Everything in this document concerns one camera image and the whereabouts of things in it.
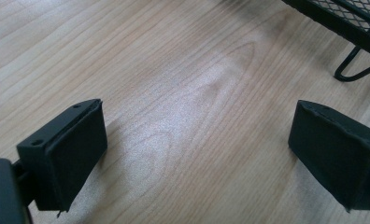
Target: metal leg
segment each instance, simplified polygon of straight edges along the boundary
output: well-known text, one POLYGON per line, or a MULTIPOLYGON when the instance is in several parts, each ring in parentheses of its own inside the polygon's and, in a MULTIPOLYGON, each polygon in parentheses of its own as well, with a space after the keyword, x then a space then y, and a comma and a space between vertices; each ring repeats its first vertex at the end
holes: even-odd
POLYGON ((363 70, 361 73, 357 74, 357 75, 354 75, 352 77, 345 77, 342 75, 342 72, 343 70, 345 70, 345 68, 349 65, 349 63, 351 63, 351 61, 354 59, 354 57, 357 55, 357 53, 360 51, 361 48, 359 47, 355 47, 351 53, 349 54, 349 56, 345 59, 345 61, 343 61, 339 67, 336 69, 336 71, 334 72, 334 78, 338 79, 339 81, 343 81, 343 82, 351 82, 351 81, 355 81, 357 79, 360 79, 362 77, 365 77, 367 75, 370 74, 370 67, 363 70))

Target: light wood surface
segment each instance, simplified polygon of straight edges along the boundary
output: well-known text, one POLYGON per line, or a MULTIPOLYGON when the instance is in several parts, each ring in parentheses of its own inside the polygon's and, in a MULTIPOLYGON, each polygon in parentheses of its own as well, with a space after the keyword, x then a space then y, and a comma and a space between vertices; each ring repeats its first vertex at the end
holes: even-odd
POLYGON ((107 154, 35 223, 370 223, 287 144, 299 99, 370 127, 370 77, 332 78, 351 49, 278 0, 0 0, 0 157, 101 98, 107 154))

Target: metal mesh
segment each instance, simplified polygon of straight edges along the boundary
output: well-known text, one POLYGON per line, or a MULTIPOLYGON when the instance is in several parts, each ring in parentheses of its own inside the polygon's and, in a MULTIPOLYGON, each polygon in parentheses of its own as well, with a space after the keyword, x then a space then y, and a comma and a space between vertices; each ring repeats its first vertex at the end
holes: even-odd
MULTIPOLYGON (((366 32, 368 32, 368 30, 370 29, 370 23, 358 17, 356 14, 349 12, 347 9, 340 7, 331 0, 307 0, 307 1, 330 11, 336 16, 344 19, 347 22, 350 22, 351 24, 357 26, 360 29, 363 29, 366 32)), ((354 1, 348 0, 347 2, 351 3, 355 7, 359 8, 360 10, 370 15, 370 0, 354 0, 354 1)))

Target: wooden table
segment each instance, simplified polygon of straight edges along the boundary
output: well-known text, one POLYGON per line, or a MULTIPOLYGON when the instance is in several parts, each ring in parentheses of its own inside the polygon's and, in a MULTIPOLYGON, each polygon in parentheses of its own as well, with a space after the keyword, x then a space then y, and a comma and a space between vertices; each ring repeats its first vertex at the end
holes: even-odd
POLYGON ((0 0, 0 157, 101 98, 107 154, 35 223, 370 223, 287 144, 299 99, 370 127, 370 76, 332 77, 351 48, 278 0, 0 0))

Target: black metal frame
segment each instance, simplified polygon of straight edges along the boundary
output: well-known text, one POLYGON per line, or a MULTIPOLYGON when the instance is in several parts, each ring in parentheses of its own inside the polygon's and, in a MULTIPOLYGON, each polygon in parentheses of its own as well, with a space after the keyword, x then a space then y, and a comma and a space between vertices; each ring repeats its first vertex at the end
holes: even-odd
POLYGON ((296 8, 312 20, 320 23, 338 35, 352 42, 356 47, 342 62, 334 73, 334 77, 340 81, 351 82, 370 74, 370 67, 361 73, 345 77, 342 72, 354 59, 360 49, 370 53, 370 11, 356 6, 363 1, 346 0, 283 0, 291 7, 296 8))

